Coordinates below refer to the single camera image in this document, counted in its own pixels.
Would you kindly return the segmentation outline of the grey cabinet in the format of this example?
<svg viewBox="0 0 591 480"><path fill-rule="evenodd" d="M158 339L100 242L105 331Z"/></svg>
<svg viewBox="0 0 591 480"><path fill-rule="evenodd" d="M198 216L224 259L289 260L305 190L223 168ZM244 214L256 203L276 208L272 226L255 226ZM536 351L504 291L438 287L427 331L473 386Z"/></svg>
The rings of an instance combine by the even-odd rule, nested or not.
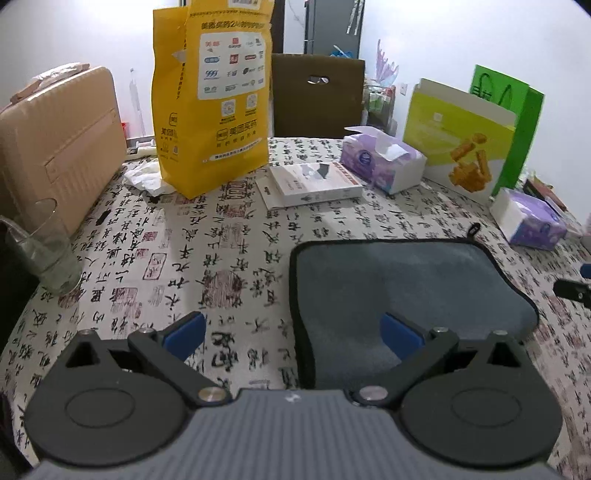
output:
<svg viewBox="0 0 591 480"><path fill-rule="evenodd" d="M311 0L304 6L305 54L358 58L365 2Z"/></svg>

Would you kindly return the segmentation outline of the purple feather decoration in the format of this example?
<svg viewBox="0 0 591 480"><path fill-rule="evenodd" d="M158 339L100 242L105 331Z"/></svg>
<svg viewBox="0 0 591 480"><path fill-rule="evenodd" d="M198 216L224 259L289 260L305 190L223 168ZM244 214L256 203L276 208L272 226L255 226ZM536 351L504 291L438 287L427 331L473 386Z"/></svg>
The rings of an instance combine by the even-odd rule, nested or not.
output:
<svg viewBox="0 0 591 480"><path fill-rule="evenodd" d="M375 80L382 87L393 87L399 73L399 65L391 61L382 48L381 40L377 42L377 59Z"/></svg>

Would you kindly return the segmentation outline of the green paper bag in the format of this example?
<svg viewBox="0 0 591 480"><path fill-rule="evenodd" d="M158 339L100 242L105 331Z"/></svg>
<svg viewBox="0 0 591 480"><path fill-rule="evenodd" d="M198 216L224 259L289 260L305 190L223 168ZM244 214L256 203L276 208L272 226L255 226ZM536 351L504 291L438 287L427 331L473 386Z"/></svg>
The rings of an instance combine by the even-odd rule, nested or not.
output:
<svg viewBox="0 0 591 480"><path fill-rule="evenodd" d="M514 188L517 184L536 133L544 94L521 80L481 65L475 67L470 93L516 116L513 143L493 190L496 195L501 188Z"/></svg>

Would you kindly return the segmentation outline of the white flat box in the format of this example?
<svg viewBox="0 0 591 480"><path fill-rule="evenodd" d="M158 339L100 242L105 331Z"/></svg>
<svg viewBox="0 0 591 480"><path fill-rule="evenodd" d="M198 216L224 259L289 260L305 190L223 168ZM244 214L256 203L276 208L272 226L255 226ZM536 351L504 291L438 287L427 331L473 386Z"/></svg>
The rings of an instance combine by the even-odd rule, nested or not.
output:
<svg viewBox="0 0 591 480"><path fill-rule="evenodd" d="M363 184L339 162L272 166L256 179L269 210L360 198Z"/></svg>

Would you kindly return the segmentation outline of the beige suitcase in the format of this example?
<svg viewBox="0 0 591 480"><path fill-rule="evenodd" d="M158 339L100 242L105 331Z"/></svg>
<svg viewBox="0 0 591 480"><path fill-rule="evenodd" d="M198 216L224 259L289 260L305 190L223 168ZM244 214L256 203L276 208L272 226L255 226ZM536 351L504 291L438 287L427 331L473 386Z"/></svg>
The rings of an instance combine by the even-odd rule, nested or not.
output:
<svg viewBox="0 0 591 480"><path fill-rule="evenodd" d="M91 67L1 113L1 213L52 198L69 234L121 167L126 141L114 81Z"/></svg>

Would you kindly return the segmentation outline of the crumpled white tissue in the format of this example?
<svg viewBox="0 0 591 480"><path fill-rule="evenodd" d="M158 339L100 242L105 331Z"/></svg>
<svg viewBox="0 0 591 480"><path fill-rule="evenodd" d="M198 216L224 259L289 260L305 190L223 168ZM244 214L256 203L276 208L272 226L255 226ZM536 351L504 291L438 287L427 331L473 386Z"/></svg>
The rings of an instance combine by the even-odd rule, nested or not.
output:
<svg viewBox="0 0 591 480"><path fill-rule="evenodd" d="M151 197L175 192L175 188L163 180L157 160L150 160L128 169L123 174L123 183Z"/></svg>

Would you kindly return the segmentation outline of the open purple tissue box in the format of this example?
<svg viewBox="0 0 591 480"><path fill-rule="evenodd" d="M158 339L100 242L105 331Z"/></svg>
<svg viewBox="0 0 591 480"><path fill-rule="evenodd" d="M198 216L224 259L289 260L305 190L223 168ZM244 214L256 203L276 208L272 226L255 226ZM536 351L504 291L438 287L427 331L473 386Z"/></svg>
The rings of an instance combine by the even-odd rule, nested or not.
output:
<svg viewBox="0 0 591 480"><path fill-rule="evenodd" d="M421 183L427 158L372 126L346 127L341 163L370 186L394 195Z"/></svg>

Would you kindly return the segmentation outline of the calligraphy print tablecloth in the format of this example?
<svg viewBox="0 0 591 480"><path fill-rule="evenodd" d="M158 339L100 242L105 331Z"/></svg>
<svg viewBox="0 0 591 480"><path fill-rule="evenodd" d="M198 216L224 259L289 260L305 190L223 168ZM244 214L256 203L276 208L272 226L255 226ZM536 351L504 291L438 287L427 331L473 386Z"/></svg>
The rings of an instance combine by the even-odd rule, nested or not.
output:
<svg viewBox="0 0 591 480"><path fill-rule="evenodd" d="M508 245L486 206L426 181L394 197L367 189L359 200L269 211L249 174L193 200L150 202L115 177L74 237L82 268L65 296L38 289L1 357L1 390L10 402L17 446L32 448L24 411L74 335L105 339L140 327L163 328L197 310L207 320L191 367L240 395L227 420L206 420L177 451L143 461L133 479L463 479L412 452L386 419L363 414L341 395L315 396L301 413L290 253L307 241L452 239L474 223L478 240L509 280L530 297L540 323L529 356L557 395L564 424L547 463L520 479L590 475L590 314L552 292L589 260L578 243L544 252Z"/></svg>

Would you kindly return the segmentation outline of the yellow-green snack gift bag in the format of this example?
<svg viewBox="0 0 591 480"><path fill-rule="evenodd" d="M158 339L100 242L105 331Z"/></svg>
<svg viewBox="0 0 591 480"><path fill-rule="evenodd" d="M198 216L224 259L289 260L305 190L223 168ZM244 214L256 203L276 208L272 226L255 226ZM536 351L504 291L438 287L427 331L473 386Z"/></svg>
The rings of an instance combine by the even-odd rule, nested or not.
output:
<svg viewBox="0 0 591 480"><path fill-rule="evenodd" d="M516 115L465 91L423 78L410 101L403 140L427 158L424 177L486 205L513 143Z"/></svg>

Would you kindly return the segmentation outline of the purple and grey towel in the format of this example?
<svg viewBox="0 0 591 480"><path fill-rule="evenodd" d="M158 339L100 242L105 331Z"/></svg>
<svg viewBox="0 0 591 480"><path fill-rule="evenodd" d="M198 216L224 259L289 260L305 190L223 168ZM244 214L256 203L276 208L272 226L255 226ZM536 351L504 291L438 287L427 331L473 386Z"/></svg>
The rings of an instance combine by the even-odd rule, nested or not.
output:
<svg viewBox="0 0 591 480"><path fill-rule="evenodd" d="M305 242L290 253L288 299L297 374L305 389L359 388L400 363L380 320L404 317L463 340L504 330L525 340L539 325L535 303L476 239L480 224L451 239Z"/></svg>

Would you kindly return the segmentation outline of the brown chair back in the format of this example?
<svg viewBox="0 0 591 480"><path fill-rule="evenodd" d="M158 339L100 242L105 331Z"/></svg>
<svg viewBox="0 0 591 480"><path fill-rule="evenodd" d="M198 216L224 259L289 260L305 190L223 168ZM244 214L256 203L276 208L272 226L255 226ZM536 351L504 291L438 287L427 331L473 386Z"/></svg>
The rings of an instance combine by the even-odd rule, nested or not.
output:
<svg viewBox="0 0 591 480"><path fill-rule="evenodd" d="M362 122L363 85L362 60L274 53L274 135L341 139L346 128Z"/></svg>

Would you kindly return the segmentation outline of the clear drinking glass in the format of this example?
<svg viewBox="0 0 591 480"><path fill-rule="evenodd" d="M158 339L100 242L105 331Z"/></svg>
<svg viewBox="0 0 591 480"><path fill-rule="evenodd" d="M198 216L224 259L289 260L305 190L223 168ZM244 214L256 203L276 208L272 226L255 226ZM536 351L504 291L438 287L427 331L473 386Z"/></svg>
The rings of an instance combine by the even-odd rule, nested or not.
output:
<svg viewBox="0 0 591 480"><path fill-rule="evenodd" d="M79 285L82 267L55 199L29 204L15 219L2 215L1 222L7 227L9 246L50 293L66 295Z"/></svg>

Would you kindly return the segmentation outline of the yellow paper bag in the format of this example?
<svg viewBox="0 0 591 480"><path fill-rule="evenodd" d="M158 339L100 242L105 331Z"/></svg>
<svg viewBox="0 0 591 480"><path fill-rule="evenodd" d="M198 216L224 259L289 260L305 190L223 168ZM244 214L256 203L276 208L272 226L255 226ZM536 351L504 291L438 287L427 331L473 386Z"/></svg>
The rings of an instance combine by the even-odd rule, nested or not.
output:
<svg viewBox="0 0 591 480"><path fill-rule="evenodd" d="M192 199L269 161L272 1L153 13L151 110L163 180Z"/></svg>

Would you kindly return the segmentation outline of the purple tissue pack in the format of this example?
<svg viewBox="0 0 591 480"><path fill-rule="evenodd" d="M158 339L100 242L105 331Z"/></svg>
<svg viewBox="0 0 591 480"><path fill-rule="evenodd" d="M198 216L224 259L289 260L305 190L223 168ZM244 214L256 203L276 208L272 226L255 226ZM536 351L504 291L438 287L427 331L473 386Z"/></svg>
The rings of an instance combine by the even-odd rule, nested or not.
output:
<svg viewBox="0 0 591 480"><path fill-rule="evenodd" d="M549 204L520 191L501 188L490 213L510 245L551 251L567 234Z"/></svg>

